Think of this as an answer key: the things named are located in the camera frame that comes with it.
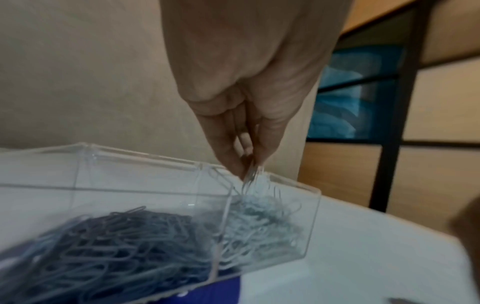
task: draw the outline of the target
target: plastic organizer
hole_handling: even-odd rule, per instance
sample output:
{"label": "plastic organizer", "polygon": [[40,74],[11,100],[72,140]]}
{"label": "plastic organizer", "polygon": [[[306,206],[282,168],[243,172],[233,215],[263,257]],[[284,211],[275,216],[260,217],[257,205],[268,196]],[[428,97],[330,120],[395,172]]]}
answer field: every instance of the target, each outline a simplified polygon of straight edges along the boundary
{"label": "plastic organizer", "polygon": [[94,144],[0,153],[0,303],[145,303],[299,259],[320,197]]}

